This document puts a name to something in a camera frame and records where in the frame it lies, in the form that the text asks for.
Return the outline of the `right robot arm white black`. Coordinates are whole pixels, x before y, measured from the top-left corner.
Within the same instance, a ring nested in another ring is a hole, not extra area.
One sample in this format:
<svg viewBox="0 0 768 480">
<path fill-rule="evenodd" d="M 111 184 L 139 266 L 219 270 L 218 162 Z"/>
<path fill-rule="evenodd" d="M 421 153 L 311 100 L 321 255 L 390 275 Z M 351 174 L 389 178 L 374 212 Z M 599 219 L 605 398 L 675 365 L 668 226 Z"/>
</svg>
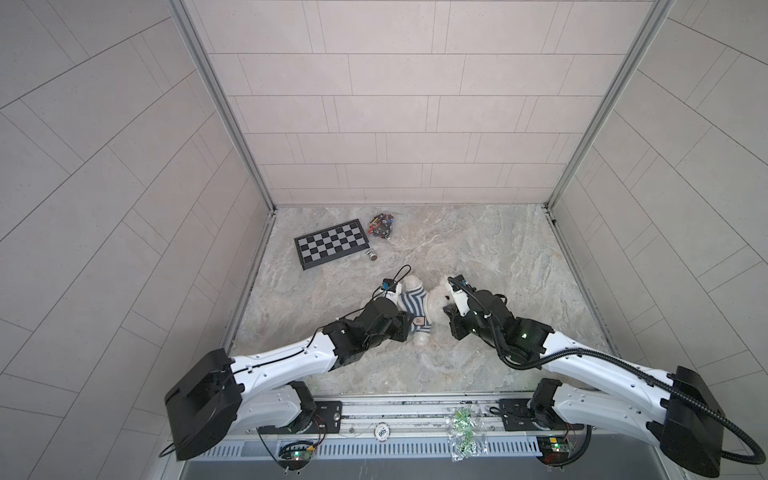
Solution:
<svg viewBox="0 0 768 480">
<path fill-rule="evenodd" d="M 587 384 L 539 382 L 529 408 L 544 428 L 583 424 L 622 433 L 660 448 L 678 466 L 700 476 L 720 474 L 726 415 L 702 377 L 644 367 L 589 348 L 542 322 L 514 315 L 502 294 L 478 290 L 462 277 L 449 280 L 444 311 L 452 335 L 475 335 L 518 370 L 545 369 Z"/>
</svg>

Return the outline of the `white teddy bear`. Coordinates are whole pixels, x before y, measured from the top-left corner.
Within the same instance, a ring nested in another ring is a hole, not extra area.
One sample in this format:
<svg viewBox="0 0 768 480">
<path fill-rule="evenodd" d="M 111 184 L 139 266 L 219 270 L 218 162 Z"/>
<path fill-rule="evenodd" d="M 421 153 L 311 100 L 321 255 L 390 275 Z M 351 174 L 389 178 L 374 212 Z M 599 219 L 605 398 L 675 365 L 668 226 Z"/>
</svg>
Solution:
<svg viewBox="0 0 768 480">
<path fill-rule="evenodd" d="M 451 287 L 446 278 L 427 289 L 416 276 L 408 275 L 396 289 L 396 304 L 413 319 L 409 339 L 420 348 L 426 347 L 437 325 L 447 327 L 449 317 L 444 308 L 454 303 Z"/>
</svg>

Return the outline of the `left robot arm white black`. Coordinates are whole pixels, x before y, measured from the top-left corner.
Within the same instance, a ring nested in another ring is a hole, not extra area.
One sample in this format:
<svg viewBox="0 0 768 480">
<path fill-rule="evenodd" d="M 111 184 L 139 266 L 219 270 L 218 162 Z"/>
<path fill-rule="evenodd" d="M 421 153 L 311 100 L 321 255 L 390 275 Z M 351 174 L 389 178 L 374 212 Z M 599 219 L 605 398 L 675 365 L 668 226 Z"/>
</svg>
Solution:
<svg viewBox="0 0 768 480">
<path fill-rule="evenodd" d="M 304 430 L 316 411 L 304 378 L 355 363 L 384 341 L 406 341 L 413 319 L 377 298 L 356 318 L 342 317 L 282 348 L 237 357 L 222 348 L 208 352 L 164 396 L 173 443 L 162 453 L 185 461 L 230 432 Z"/>
</svg>

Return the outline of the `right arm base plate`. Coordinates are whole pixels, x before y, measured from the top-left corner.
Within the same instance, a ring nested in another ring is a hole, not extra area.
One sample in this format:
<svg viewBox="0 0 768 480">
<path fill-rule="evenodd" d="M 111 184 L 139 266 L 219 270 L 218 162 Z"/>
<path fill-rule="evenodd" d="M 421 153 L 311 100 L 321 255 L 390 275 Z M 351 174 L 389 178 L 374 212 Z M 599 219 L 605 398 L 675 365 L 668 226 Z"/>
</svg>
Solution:
<svg viewBox="0 0 768 480">
<path fill-rule="evenodd" d="M 488 408 L 488 413 L 502 419 L 506 431 L 565 431 L 568 427 L 581 431 L 583 424 L 566 423 L 552 405 L 534 403 L 529 399 L 501 399 Z"/>
</svg>

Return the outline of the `blue white striped shirt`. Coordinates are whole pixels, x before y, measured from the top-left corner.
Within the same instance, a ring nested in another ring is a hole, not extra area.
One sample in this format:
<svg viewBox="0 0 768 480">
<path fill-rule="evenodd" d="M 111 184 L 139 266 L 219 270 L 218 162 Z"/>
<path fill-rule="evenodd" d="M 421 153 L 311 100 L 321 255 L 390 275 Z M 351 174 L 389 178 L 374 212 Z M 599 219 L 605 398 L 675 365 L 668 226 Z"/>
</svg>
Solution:
<svg viewBox="0 0 768 480">
<path fill-rule="evenodd" d="M 423 286 L 405 287 L 401 296 L 402 309 L 412 316 L 410 336 L 431 334 L 432 324 L 427 317 L 427 291 Z"/>
</svg>

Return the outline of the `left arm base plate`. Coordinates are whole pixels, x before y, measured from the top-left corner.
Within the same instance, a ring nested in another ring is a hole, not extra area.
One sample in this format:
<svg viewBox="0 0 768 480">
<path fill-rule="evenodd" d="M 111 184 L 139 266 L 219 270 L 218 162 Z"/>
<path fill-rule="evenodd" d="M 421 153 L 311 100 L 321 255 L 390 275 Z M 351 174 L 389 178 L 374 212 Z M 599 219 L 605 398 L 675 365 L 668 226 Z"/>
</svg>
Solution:
<svg viewBox="0 0 768 480">
<path fill-rule="evenodd" d="M 298 417 L 285 427 L 259 427 L 261 434 L 310 435 L 318 433 L 338 434 L 340 432 L 343 404 L 340 401 L 320 401 L 315 403 L 312 413 L 302 410 Z"/>
</svg>

